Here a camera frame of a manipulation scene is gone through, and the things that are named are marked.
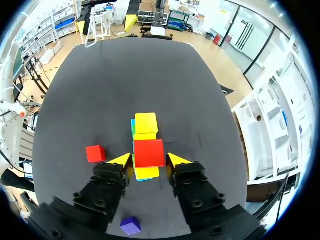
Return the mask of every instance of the small red cube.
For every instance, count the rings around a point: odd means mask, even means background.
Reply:
[[[136,168],[164,167],[166,161],[163,141],[135,140],[134,162]]]
[[[99,163],[107,160],[105,150],[102,146],[87,146],[86,156],[89,163]]]

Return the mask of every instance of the red trash can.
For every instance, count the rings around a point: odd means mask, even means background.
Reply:
[[[218,45],[218,43],[219,43],[220,40],[221,40],[221,36],[220,36],[220,35],[216,35],[215,38],[214,38],[214,40],[213,40],[213,43],[214,43],[215,45]]]

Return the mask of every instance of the table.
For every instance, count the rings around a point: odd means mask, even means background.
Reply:
[[[229,209],[243,207],[247,172],[236,122],[210,69],[185,43],[151,38],[77,46],[57,72],[39,114],[33,176],[39,203],[53,196],[73,204],[93,175],[86,147],[102,145],[107,159],[132,153],[131,119],[155,112],[164,150],[199,161]],[[190,233],[165,168],[160,177],[130,186],[107,232],[123,236],[122,218],[135,216],[143,231],[131,238]]]

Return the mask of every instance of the yellow object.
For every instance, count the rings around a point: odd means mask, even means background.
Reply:
[[[155,140],[157,135],[155,133],[135,134],[133,140]]]
[[[168,153],[168,156],[170,157],[174,168],[176,168],[176,165],[193,163],[192,161],[185,160],[182,157],[176,156],[172,153]]]
[[[135,114],[135,134],[157,134],[158,124],[157,117],[152,113]]]
[[[131,29],[131,27],[138,21],[138,16],[131,14],[127,15],[125,18],[125,25],[124,25],[124,31],[128,31]]]
[[[85,21],[78,21],[77,22],[79,32],[84,35],[84,28],[85,28]]]
[[[136,168],[135,164],[135,155],[132,155],[133,160],[133,168],[135,172],[135,177],[137,180],[143,179],[153,179],[160,177],[160,172],[158,167],[143,167],[143,168]]]
[[[128,159],[130,157],[131,153],[127,153],[123,156],[120,156],[114,160],[108,161],[108,164],[119,164],[119,165],[123,165],[123,167],[126,165],[126,163],[128,162]]]

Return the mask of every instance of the stacked blocks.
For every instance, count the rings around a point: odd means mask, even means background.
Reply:
[[[105,150],[100,145],[87,146],[85,150],[89,163],[99,163],[107,160]]]
[[[129,217],[121,221],[120,228],[127,234],[133,235],[141,232],[141,224],[135,217]]]
[[[156,114],[135,114],[135,119],[131,120],[131,130],[134,151],[133,163],[137,181],[159,177],[159,167],[165,166],[165,154],[163,141],[157,139]]]

